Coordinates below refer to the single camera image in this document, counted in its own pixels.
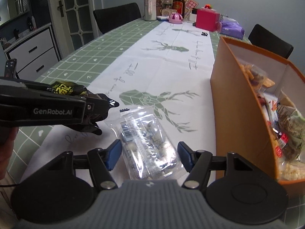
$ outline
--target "door handle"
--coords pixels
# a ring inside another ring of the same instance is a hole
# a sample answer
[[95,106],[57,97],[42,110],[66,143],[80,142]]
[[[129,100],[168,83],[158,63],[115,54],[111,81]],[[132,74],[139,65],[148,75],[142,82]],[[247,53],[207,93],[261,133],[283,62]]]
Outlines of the door handle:
[[36,70],[36,72],[39,72],[42,68],[44,68],[45,66],[44,65],[42,65],[42,66],[40,66],[37,70]]
[[35,46],[34,48],[32,48],[31,50],[29,50],[29,53],[31,53],[32,51],[36,50],[37,46]]
[[59,10],[60,10],[60,15],[61,15],[61,17],[63,17],[63,16],[64,16],[64,14],[63,14],[63,3],[62,3],[62,1],[60,0],[60,1],[58,1],[58,4],[59,4],[59,6],[58,6],[57,8],[59,8]]

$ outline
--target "pink box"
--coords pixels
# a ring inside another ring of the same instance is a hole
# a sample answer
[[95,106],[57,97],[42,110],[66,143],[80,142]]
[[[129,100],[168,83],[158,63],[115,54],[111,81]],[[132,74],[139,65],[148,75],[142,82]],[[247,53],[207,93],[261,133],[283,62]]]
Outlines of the pink box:
[[220,13],[202,8],[197,10],[196,27],[214,32],[218,29]]

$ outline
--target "black chair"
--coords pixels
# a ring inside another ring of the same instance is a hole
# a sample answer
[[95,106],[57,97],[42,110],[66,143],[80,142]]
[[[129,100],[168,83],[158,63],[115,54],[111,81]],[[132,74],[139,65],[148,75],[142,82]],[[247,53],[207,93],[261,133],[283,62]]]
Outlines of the black chair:
[[249,38],[253,45],[264,48],[287,59],[293,51],[293,46],[283,41],[261,25],[256,24]]
[[141,18],[140,9],[136,3],[94,10],[93,14],[99,30],[103,34],[130,21]]

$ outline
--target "cable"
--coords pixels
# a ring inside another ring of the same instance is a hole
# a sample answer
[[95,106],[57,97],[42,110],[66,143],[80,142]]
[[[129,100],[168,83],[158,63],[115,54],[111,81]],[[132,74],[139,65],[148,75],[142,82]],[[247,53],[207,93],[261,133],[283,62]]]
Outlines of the cable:
[[16,184],[10,184],[10,185],[0,185],[0,188],[10,188],[10,187],[16,187],[18,186],[19,183],[16,183]]

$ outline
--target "human hand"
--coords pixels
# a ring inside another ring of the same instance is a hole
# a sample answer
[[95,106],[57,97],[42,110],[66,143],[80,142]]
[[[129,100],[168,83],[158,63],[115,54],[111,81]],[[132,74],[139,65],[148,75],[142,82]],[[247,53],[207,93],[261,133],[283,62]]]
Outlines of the human hand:
[[11,128],[6,142],[0,146],[0,180],[5,177],[6,168],[9,165],[10,157],[13,153],[14,140],[16,139],[18,131],[19,127]]

